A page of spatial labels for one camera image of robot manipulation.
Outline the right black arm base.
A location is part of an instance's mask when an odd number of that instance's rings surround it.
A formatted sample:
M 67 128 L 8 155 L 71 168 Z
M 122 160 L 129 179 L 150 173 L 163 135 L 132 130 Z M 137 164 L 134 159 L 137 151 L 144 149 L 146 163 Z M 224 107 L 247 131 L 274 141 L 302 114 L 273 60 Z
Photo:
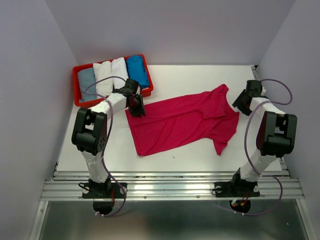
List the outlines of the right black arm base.
M 217 198 L 246 198 L 259 197 L 260 191 L 257 182 L 250 182 L 241 179 L 240 175 L 235 173 L 230 181 L 216 181 L 211 191 Z

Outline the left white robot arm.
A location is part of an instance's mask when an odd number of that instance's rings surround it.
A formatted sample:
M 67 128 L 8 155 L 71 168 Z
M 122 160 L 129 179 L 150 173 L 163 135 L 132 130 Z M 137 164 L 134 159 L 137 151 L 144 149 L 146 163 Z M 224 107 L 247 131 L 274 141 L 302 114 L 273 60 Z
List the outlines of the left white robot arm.
M 124 86 L 114 89 L 106 97 L 96 94 L 102 101 L 90 108 L 77 111 L 71 142 L 81 152 L 89 171 L 87 190 L 94 189 L 100 197 L 111 193 L 110 173 L 104 165 L 104 153 L 111 135 L 114 114 L 127 108 L 132 117 L 146 115 L 140 84 L 133 79 L 124 81 Z

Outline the red plastic tray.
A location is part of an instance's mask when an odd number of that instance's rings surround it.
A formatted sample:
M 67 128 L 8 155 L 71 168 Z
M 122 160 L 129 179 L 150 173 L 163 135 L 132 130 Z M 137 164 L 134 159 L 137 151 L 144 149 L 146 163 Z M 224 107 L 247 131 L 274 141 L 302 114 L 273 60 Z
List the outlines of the red plastic tray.
M 147 61 L 145 59 L 145 56 L 143 54 L 138 54 L 137 56 L 140 56 L 142 61 L 143 61 L 143 65 L 144 65 L 144 71 L 147 75 L 148 78 L 148 82 L 149 82 L 149 87 L 143 88 L 141 90 L 141 95 L 142 97 L 149 97 L 152 94 L 152 91 L 154 90 L 154 86 L 153 86 L 153 82 L 152 82 L 152 78 L 150 76 L 149 73 L 149 69 L 148 69 L 148 65 L 147 65 Z M 88 64 L 84 64 L 84 65 L 78 65 L 78 66 L 74 66 L 72 69 L 72 83 L 73 83 L 73 100 L 74 100 L 74 105 L 77 107 L 81 107 L 81 108 L 90 108 L 93 107 L 97 104 L 99 104 L 102 99 L 95 99 L 95 100 L 91 100 L 91 101 L 81 101 L 82 99 L 82 93 L 80 90 L 80 85 L 79 85 L 79 80 L 78 80 L 78 72 L 84 70 L 84 69 L 88 69 L 93 67 L 93 63 L 88 63 Z

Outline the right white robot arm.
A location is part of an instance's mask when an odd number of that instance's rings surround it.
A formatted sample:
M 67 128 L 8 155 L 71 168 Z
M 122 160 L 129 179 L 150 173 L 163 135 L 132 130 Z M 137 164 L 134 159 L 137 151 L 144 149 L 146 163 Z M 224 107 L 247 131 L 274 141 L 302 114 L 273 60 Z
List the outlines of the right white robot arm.
M 295 146 L 298 118 L 296 115 L 285 113 L 275 106 L 276 104 L 289 105 L 293 100 L 292 92 L 279 80 L 265 79 L 265 81 L 283 85 L 287 89 L 290 99 L 285 103 L 271 101 L 264 95 L 261 80 L 248 80 L 246 88 L 232 104 L 242 114 L 249 117 L 244 133 L 244 152 L 247 163 L 238 169 L 230 182 L 231 192 L 235 195 L 242 195 L 248 190 L 248 187 L 254 188 L 266 168 L 276 159 L 290 154 Z M 250 156 L 247 138 L 254 116 L 259 117 L 261 122 L 255 140 L 256 149 Z

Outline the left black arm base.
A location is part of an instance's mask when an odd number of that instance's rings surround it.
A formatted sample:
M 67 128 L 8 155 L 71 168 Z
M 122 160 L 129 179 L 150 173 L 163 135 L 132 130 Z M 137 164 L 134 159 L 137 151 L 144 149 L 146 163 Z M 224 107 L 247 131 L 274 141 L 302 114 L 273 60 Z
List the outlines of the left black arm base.
M 124 199 L 122 188 L 109 179 L 105 183 L 93 181 L 80 182 L 78 186 L 82 189 L 83 199 Z

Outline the pink t-shirt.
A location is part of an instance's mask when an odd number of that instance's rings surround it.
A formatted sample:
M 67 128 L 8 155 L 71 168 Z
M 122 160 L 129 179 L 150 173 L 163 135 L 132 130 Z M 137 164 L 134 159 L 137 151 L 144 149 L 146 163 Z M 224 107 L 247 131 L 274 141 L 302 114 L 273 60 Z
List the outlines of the pink t-shirt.
M 211 139 L 217 155 L 237 131 L 239 112 L 227 100 L 222 84 L 211 91 L 170 98 L 145 105 L 146 115 L 126 117 L 139 156 L 179 148 L 200 139 Z

